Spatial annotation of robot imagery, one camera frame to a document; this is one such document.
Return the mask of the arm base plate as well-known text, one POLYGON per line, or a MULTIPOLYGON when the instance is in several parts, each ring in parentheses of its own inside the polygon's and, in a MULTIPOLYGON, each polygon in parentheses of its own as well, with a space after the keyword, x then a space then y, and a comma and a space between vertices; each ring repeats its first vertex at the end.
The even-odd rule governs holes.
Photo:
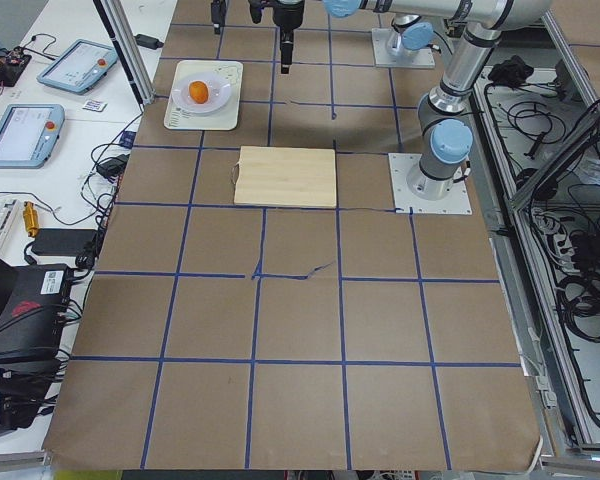
POLYGON ((374 28, 372 46, 376 67, 433 69, 435 60, 430 48, 434 38, 431 25, 412 26, 399 33, 393 28, 374 28))
POLYGON ((402 214, 471 215, 462 169, 453 177, 433 180, 420 168, 420 154, 390 153, 389 172, 394 210, 402 214))

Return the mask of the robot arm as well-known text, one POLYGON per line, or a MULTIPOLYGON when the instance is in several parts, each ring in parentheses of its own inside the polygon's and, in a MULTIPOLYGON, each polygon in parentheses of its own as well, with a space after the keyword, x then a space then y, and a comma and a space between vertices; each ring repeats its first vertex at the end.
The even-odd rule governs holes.
MULTIPOLYGON (((274 24, 280 29, 280 49, 290 53, 294 44, 294 32, 304 20, 304 1, 249 1, 249 14, 253 24, 262 21, 265 9, 272 10, 274 24)), ((225 1, 210 3, 211 22, 214 33, 219 35, 226 24, 227 5, 225 1)), ((397 34, 399 45, 406 50, 417 51, 429 47, 433 40, 434 29, 418 15, 408 15, 406 20, 395 18, 392 29, 397 34)))
POLYGON ((449 193, 453 177, 472 148, 473 134, 459 119, 466 99, 503 31, 539 20, 549 1, 325 1, 325 10, 344 18, 359 10, 416 14, 464 20, 462 38, 437 86, 418 107, 424 142, 419 163, 407 174, 407 186, 418 197, 437 201, 449 193))

